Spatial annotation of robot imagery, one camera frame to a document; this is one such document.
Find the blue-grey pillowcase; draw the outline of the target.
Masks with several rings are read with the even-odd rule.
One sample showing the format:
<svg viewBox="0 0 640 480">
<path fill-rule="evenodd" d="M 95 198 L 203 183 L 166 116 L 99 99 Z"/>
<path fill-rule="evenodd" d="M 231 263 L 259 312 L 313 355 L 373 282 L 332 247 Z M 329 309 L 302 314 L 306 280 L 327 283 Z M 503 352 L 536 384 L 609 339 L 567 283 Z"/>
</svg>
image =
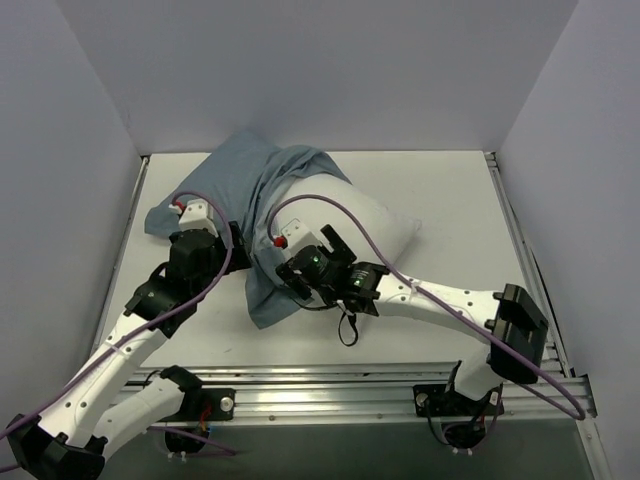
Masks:
<svg viewBox="0 0 640 480">
<path fill-rule="evenodd" d="M 252 263 L 245 282 L 247 308 L 259 329 L 299 310 L 275 274 L 284 256 L 269 241 L 268 213 L 295 180 L 318 174 L 349 181 L 322 150 L 304 145 L 280 148 L 242 131 L 228 137 L 174 190 L 205 195 L 239 224 Z"/>
</svg>

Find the white pillow insert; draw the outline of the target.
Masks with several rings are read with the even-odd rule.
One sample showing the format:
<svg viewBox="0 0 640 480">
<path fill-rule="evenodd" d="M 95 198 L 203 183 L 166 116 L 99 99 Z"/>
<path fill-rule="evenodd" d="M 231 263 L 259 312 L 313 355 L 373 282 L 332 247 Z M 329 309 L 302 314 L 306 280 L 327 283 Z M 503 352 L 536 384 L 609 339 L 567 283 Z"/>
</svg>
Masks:
<svg viewBox="0 0 640 480">
<path fill-rule="evenodd" d="M 320 240 L 320 229 L 329 224 L 355 253 L 359 261 L 378 264 L 379 254 L 393 263 L 409 247 L 421 228 L 421 221 L 396 213 L 376 199 L 366 195 L 345 180 L 329 174 L 308 178 L 291 178 L 276 188 L 266 210 L 256 226 L 253 246 L 255 263 L 275 285 L 283 282 L 275 268 L 285 260 L 267 236 L 267 217 L 284 201 L 304 194 L 314 194 L 336 201 L 340 207 L 317 199 L 298 200 L 279 211 L 272 225 L 279 232 L 293 220 L 299 220 Z"/>
</svg>

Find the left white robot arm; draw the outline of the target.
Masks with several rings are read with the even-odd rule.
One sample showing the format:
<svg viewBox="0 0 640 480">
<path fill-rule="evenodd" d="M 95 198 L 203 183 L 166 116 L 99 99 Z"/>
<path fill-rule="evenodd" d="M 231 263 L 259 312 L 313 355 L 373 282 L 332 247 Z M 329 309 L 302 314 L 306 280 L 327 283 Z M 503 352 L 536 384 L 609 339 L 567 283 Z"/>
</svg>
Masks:
<svg viewBox="0 0 640 480">
<path fill-rule="evenodd" d="M 136 288 L 107 339 L 42 411 L 17 415 L 7 439 L 20 468 L 37 479 L 96 479 L 106 461 L 149 426 L 199 420 L 215 409 L 202 381 L 170 366 L 138 393 L 115 396 L 141 364 L 194 315 L 211 282 L 249 268 L 236 223 L 230 239 L 205 229 L 170 236 L 169 258 Z"/>
</svg>

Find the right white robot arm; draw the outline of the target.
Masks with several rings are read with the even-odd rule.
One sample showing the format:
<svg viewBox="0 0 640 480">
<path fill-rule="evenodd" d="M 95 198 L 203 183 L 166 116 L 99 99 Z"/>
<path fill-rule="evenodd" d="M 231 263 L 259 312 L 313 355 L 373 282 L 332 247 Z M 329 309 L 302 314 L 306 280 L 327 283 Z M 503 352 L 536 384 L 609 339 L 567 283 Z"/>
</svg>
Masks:
<svg viewBox="0 0 640 480">
<path fill-rule="evenodd" d="M 548 321 L 524 288 L 508 284 L 502 291 L 474 291 L 411 279 L 358 260 L 331 226 L 321 232 L 318 239 L 306 227 L 293 226 L 273 240 L 285 255 L 276 273 L 300 299 L 320 299 L 348 316 L 423 321 L 481 342 L 459 360 L 443 390 L 450 409 L 467 412 L 506 381 L 538 381 Z"/>
</svg>

